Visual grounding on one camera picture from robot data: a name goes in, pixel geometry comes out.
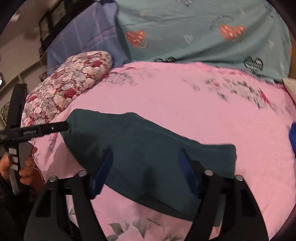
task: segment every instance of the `screw head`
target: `screw head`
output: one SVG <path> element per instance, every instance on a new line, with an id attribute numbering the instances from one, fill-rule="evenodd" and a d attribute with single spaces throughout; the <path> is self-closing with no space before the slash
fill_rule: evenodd
<path id="1" fill-rule="evenodd" d="M 205 170 L 205 174 L 207 176 L 213 176 L 214 175 L 214 172 L 212 170 L 207 169 L 207 170 Z"/>
<path id="2" fill-rule="evenodd" d="M 241 175 L 236 175 L 235 179 L 238 181 L 242 181 L 244 178 Z"/>
<path id="3" fill-rule="evenodd" d="M 52 176 L 48 179 L 51 183 L 55 182 L 58 180 L 57 176 Z"/>
<path id="4" fill-rule="evenodd" d="M 86 170 L 82 170 L 82 171 L 78 172 L 78 176 L 80 176 L 80 177 L 84 177 L 86 175 L 87 175 L 87 171 Z"/>

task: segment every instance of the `teal blanket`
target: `teal blanket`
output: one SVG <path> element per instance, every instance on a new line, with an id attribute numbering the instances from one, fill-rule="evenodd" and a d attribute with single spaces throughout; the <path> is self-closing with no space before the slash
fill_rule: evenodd
<path id="1" fill-rule="evenodd" d="M 118 0 L 118 34 L 134 61 L 201 61 L 281 81 L 289 30 L 264 0 Z"/>
<path id="2" fill-rule="evenodd" d="M 95 172 L 104 151 L 112 149 L 114 161 L 105 184 L 167 215 L 192 221 L 200 203 L 190 192 L 178 164 L 180 148 L 205 169 L 234 177 L 234 145 L 202 145 L 135 113 L 115 115 L 76 109 L 67 122 L 70 128 L 61 134 L 81 166 Z"/>

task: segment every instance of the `floral pillow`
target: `floral pillow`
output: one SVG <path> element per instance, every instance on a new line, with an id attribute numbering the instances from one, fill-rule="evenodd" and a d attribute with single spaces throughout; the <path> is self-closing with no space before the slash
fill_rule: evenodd
<path id="1" fill-rule="evenodd" d="M 112 57 L 105 51 L 80 53 L 69 57 L 26 99 L 22 126 L 51 122 L 84 91 L 100 82 L 109 72 Z"/>

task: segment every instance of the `pillow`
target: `pillow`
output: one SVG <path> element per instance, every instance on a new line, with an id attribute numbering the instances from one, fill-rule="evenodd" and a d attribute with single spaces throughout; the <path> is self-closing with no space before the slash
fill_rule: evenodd
<path id="1" fill-rule="evenodd" d="M 202 61 L 282 82 L 289 30 L 263 0 L 118 0 L 118 35 L 133 61 Z"/>
<path id="2" fill-rule="evenodd" d="M 51 122 L 84 91 L 109 72 L 112 57 L 105 51 L 92 51 L 69 57 L 26 99 L 22 127 Z"/>

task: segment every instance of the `finger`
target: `finger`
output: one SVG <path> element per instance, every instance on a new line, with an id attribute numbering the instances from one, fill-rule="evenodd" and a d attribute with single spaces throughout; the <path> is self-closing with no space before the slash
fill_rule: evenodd
<path id="1" fill-rule="evenodd" d="M 34 153 L 36 153 L 37 150 L 38 150 L 37 147 L 33 146 L 33 149 L 32 149 L 32 151 L 31 151 L 31 154 L 33 155 Z"/>
<path id="2" fill-rule="evenodd" d="M 28 157 L 25 161 L 27 167 L 33 167 L 35 165 L 35 161 L 33 157 Z"/>
<path id="3" fill-rule="evenodd" d="M 31 185 L 32 184 L 32 177 L 22 177 L 21 179 L 20 179 L 20 182 L 22 183 L 22 184 L 25 184 L 25 185 Z"/>
<path id="4" fill-rule="evenodd" d="M 6 180 L 9 181 L 8 169 L 12 162 L 7 155 L 4 155 L 0 160 L 0 174 Z"/>
<path id="5" fill-rule="evenodd" d="M 27 176 L 30 176 L 32 172 L 33 172 L 33 167 L 30 166 L 30 167 L 24 167 L 23 169 L 21 169 L 19 171 L 19 174 L 21 177 L 27 177 Z"/>

